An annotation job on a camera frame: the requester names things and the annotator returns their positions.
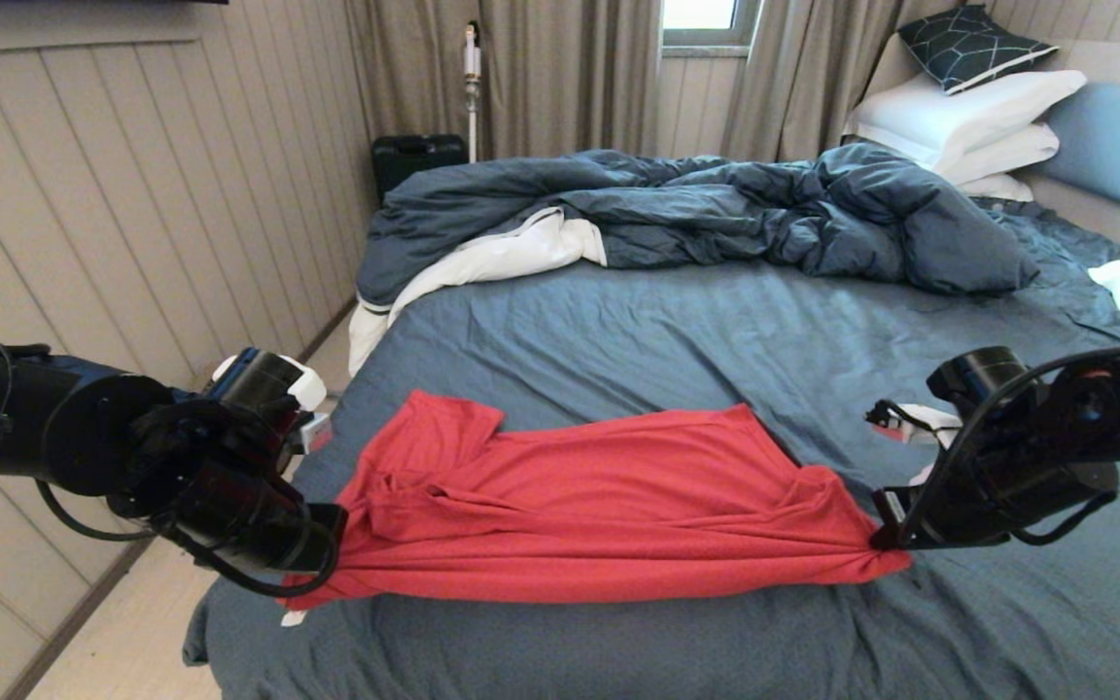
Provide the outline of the red t-shirt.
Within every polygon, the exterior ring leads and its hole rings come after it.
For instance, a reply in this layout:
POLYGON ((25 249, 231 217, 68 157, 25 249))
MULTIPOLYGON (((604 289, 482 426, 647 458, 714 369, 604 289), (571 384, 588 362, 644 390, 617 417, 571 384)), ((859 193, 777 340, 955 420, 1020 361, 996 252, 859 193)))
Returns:
POLYGON ((410 394, 337 503, 336 571, 284 601, 381 594, 606 604, 867 584, 907 569, 822 465, 792 460, 746 404, 554 430, 503 429, 470 400, 410 394))

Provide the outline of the white bed linen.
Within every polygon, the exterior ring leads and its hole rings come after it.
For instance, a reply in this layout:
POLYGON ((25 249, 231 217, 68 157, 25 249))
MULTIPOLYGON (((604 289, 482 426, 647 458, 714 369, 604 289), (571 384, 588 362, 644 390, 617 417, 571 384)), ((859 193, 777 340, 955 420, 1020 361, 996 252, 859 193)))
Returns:
POLYGON ((452 253, 413 276, 391 306, 357 301, 348 320, 348 376, 356 377, 391 325, 419 298, 444 288, 542 274, 582 259, 609 265, 603 233, 595 223, 570 218, 557 207, 535 212, 507 233, 459 244, 452 253))

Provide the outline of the dark blue crumpled duvet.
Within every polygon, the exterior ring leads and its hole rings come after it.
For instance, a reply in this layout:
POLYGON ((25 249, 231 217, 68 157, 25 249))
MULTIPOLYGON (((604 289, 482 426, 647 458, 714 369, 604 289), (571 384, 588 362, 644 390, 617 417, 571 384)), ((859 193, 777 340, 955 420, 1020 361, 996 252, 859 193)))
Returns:
POLYGON ((413 174, 370 221, 360 299, 388 309, 459 245, 550 208, 597 228, 596 261, 613 269, 764 259, 943 296, 1012 293, 1038 276, 1012 231, 956 186, 872 144, 800 162, 594 150, 413 174))

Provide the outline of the black hard case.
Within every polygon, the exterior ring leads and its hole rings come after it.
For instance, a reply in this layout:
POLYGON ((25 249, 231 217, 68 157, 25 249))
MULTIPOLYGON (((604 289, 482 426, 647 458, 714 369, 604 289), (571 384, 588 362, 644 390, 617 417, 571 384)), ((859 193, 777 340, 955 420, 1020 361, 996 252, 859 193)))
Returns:
POLYGON ((379 200, 414 172, 467 164, 470 150, 459 134, 396 134, 373 139, 370 165, 379 200))

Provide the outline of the large white pillow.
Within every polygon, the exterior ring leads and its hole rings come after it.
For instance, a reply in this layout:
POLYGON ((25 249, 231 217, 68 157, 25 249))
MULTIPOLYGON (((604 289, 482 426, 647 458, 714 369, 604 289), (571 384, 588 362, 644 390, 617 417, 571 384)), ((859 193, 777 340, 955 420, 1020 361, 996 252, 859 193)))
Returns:
POLYGON ((934 169, 1035 123, 1086 84, 1080 71, 1024 72, 948 94, 920 74, 865 97, 846 119, 843 133, 934 169))

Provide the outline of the beige curtain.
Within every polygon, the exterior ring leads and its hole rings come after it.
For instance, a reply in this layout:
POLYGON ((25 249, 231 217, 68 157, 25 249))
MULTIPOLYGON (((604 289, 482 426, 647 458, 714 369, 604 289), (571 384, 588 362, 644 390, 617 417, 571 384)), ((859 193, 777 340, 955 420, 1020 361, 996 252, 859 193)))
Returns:
POLYGON ((720 153, 787 162, 839 144, 897 28, 962 1, 760 0, 720 153))
POLYGON ((662 0, 345 0, 370 137, 467 134, 478 26, 480 159, 657 155, 662 0))

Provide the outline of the dark patterned cushion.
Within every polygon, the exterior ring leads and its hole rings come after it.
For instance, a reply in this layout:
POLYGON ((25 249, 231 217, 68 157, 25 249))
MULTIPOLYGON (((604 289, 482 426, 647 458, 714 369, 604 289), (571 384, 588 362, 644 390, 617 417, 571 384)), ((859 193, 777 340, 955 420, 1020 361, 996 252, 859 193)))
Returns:
POLYGON ((983 4, 961 4, 900 26, 896 36, 945 94, 1021 74, 1060 52, 1058 46, 1012 34, 983 4))

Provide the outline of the white stick vacuum cleaner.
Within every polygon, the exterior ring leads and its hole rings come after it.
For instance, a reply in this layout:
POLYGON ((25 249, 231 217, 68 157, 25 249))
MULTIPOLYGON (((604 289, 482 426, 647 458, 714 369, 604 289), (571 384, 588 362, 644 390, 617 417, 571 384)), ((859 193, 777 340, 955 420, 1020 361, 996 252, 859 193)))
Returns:
POLYGON ((480 112, 480 30, 472 19, 464 27, 463 45, 464 105, 467 112, 467 143, 470 164, 478 160, 478 116, 480 112))

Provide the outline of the grey framed window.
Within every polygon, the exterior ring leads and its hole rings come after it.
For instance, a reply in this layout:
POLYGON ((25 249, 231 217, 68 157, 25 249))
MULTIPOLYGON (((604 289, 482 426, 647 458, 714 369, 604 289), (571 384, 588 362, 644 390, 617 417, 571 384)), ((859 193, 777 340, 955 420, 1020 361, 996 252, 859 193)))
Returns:
POLYGON ((746 57, 763 0, 663 0, 668 57, 746 57))

